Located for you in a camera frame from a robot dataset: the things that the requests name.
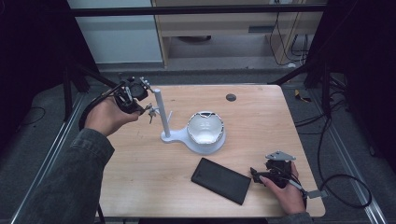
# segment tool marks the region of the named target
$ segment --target gray sleeve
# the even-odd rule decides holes
[[[104,135],[81,130],[59,153],[15,223],[93,223],[103,171],[113,152]]]
[[[309,213],[298,213],[282,217],[279,224],[311,224],[314,223]]]

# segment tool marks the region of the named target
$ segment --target wooden table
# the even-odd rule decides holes
[[[242,175],[249,168],[265,171],[265,155],[281,150],[297,158],[300,181],[317,189],[283,92],[278,86],[161,86],[166,113],[173,111],[170,128],[185,127],[198,111],[221,116],[227,138],[216,153],[205,156]],[[236,101],[226,95],[233,93]],[[154,94],[140,102],[156,105]],[[251,181],[243,205],[191,182],[203,157],[181,143],[165,144],[161,118],[149,115],[123,126],[109,139],[116,149],[106,166],[100,204],[106,217],[281,217],[273,193]],[[312,217],[325,213],[321,199],[308,199]]]

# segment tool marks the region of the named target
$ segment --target white pole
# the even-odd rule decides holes
[[[166,118],[165,106],[163,105],[163,96],[161,95],[161,91],[159,89],[154,90],[155,100],[157,101],[157,106],[160,110],[161,121],[163,122],[163,131],[165,132],[166,137],[171,136],[171,132],[169,131],[169,123]]]

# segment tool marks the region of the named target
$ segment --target black tablet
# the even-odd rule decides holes
[[[249,177],[205,158],[201,158],[191,181],[241,205],[250,185]]]

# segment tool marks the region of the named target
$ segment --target cable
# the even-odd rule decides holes
[[[295,50],[293,48],[294,48],[294,45],[296,43],[297,37],[298,37],[298,35],[295,35],[294,38],[293,38],[293,41],[291,42],[291,47],[290,47],[291,54],[294,55],[294,56],[297,56],[297,57],[301,57],[303,54],[305,54],[307,56],[307,53],[309,52],[309,49],[307,49],[308,48],[308,44],[307,44],[308,43],[308,35],[305,35],[303,49]]]
[[[300,180],[298,179],[298,177],[297,177],[295,174],[293,174],[292,172],[290,172],[290,174],[286,173],[284,170],[278,168],[277,166],[271,166],[271,167],[269,167],[269,168],[270,168],[270,169],[276,169],[276,170],[278,170],[282,175],[285,175],[286,178],[283,177],[283,176],[279,176],[278,178],[279,178],[279,179],[283,179],[283,180],[287,180],[287,181],[288,181],[288,184],[292,184],[294,187],[296,187],[296,188],[301,192],[301,195],[302,195],[303,201],[304,201],[304,206],[305,206],[305,208],[306,208],[306,199],[307,199],[307,194],[308,194],[308,192],[303,188],[303,185],[301,184],[301,182],[300,182]]]
[[[373,195],[372,195],[371,191],[369,190],[369,188],[367,187],[367,185],[364,184],[357,177],[352,176],[352,175],[345,175],[345,174],[331,175],[330,177],[328,177],[326,179],[324,179],[324,177],[323,177],[323,173],[321,171],[321,166],[320,166],[320,150],[321,150],[321,144],[323,142],[323,136],[324,136],[324,134],[326,132],[327,126],[331,125],[331,120],[332,119],[330,119],[330,118],[326,119],[325,125],[323,126],[323,130],[322,130],[322,133],[321,133],[320,138],[319,138],[317,163],[318,163],[319,176],[320,176],[320,179],[322,180],[322,184],[320,185],[319,190],[323,190],[323,188],[326,188],[337,200],[339,200],[341,203],[343,203],[343,204],[345,204],[347,206],[350,206],[350,207],[353,207],[353,208],[365,208],[371,203],[371,201],[373,199]],[[335,179],[337,177],[352,178],[352,179],[358,181],[362,186],[364,186],[366,188],[368,194],[369,194],[369,199],[367,200],[367,203],[365,203],[365,204],[349,203],[349,202],[345,201],[344,199],[342,199],[340,196],[338,196],[329,186],[326,185],[330,180]]]
[[[337,111],[339,108],[337,108],[337,109],[335,109],[335,108],[336,108],[338,105],[341,105],[343,102],[344,102],[344,100],[340,100],[340,101],[337,102],[336,104],[332,105],[332,112],[333,112],[333,111]],[[324,116],[325,116],[325,114],[322,113],[322,114],[320,114],[320,115],[316,115],[316,116],[314,116],[314,117],[312,117],[312,118],[309,118],[309,119],[303,119],[303,120],[300,120],[300,121],[295,121],[294,124],[296,124],[296,125],[295,125],[296,128],[298,128],[298,127],[303,127],[303,126],[305,126],[305,125],[311,124],[311,123],[313,123],[313,122],[315,122],[315,121],[317,121],[317,120],[323,118]]]
[[[84,111],[81,114],[81,117],[79,118],[78,121],[78,127],[80,130],[82,130],[85,126],[85,120],[87,119],[88,114],[91,112],[91,110],[99,105],[102,101],[104,101],[108,96],[113,94],[113,92],[117,91],[119,88],[121,88],[125,82],[121,82],[119,85],[117,85],[115,88],[111,89],[110,91],[104,92],[95,99],[93,99],[87,107],[85,107]]]
[[[331,79],[331,81],[332,81],[331,84],[332,84],[335,88],[337,88],[338,90],[341,90],[341,91],[346,91],[346,90],[347,90],[346,86],[343,85],[340,81],[338,81],[338,80],[335,79],[334,77],[332,77],[332,75],[330,75],[330,79]]]
[[[39,120],[43,119],[44,116],[46,115],[46,109],[44,109],[44,108],[41,107],[41,106],[33,106],[33,107],[31,107],[30,109],[41,109],[41,110],[43,111],[43,114],[42,114],[41,117],[38,118],[38,119],[35,119],[35,120],[33,120],[33,121],[30,121],[30,122],[22,123],[21,125],[23,125],[23,126],[24,126],[24,125],[34,124],[34,123],[38,122]]]
[[[306,58],[308,57],[308,50],[306,50],[307,48],[308,48],[308,35],[305,35],[303,54],[301,55],[300,58],[300,65],[305,64]]]
[[[298,133],[297,134],[302,134],[302,135],[317,135],[317,134],[321,134],[321,133]]]
[[[272,53],[273,53],[273,55],[274,55],[276,64],[277,64],[277,65],[287,65],[287,64],[289,64],[289,63],[296,63],[296,62],[299,62],[299,60],[294,60],[294,59],[289,58],[288,53],[286,52],[285,44],[283,43],[282,35],[281,35],[281,33],[280,33],[279,22],[278,22],[278,21],[279,21],[279,12],[276,13],[276,21],[275,21],[274,29],[273,29],[273,31],[271,32],[271,34],[270,34],[270,39],[269,39],[269,41],[270,41],[270,49],[271,49],[271,51],[272,51]],[[281,43],[282,49],[283,49],[283,54],[284,54],[284,55],[286,56],[286,58],[289,60],[288,63],[279,63],[279,62],[277,61],[277,59],[276,59],[274,49],[272,48],[272,36],[273,36],[273,33],[274,33],[275,29],[277,29],[277,32],[278,32],[278,34],[279,34],[280,43]]]

